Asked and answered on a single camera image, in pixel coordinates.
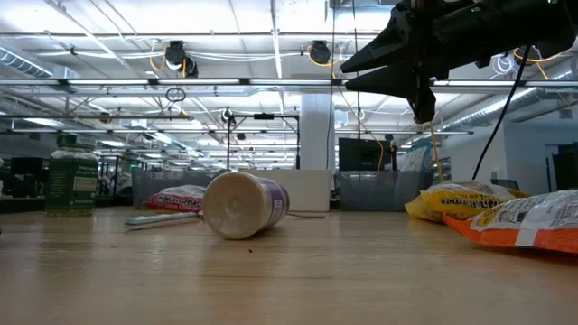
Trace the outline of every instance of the green jar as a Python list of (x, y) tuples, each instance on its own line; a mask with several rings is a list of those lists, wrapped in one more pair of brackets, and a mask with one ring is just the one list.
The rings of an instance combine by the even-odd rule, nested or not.
[(96, 142), (81, 135), (59, 135), (57, 145), (49, 167), (46, 216), (92, 217), (98, 180)]

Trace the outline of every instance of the container lid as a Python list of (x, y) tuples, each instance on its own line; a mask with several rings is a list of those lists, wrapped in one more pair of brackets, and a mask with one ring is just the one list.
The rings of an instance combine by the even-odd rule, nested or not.
[(71, 147), (94, 150), (97, 143), (94, 138), (83, 135), (59, 135), (56, 141), (59, 148)]
[(256, 178), (227, 172), (213, 180), (203, 197), (203, 216), (211, 230), (226, 239), (244, 239), (266, 226), (271, 206)]

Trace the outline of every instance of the monitor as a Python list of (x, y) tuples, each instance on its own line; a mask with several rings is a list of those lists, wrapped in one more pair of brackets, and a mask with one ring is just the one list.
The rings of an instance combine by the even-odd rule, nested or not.
[[(379, 141), (384, 148), (381, 171), (391, 163), (389, 141)], [(340, 138), (340, 171), (364, 172), (376, 171), (379, 165), (381, 148), (375, 140)]]

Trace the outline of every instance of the purple label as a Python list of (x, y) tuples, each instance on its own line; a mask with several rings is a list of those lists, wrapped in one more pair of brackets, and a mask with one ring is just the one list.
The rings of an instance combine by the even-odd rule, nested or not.
[(289, 196), (283, 186), (276, 182), (260, 177), (256, 178), (266, 187), (271, 200), (271, 215), (269, 217), (269, 222), (267, 222), (263, 227), (269, 228), (279, 222), (279, 220), (281, 220), (281, 218), (287, 213), (287, 210), (289, 209)]

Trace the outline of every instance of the table surface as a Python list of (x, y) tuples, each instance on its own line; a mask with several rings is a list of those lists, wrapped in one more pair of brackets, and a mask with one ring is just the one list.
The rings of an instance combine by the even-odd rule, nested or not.
[(202, 221), (126, 232), (2, 216), (2, 324), (576, 324), (578, 256), (479, 246), (395, 213), (286, 217), (246, 241)]

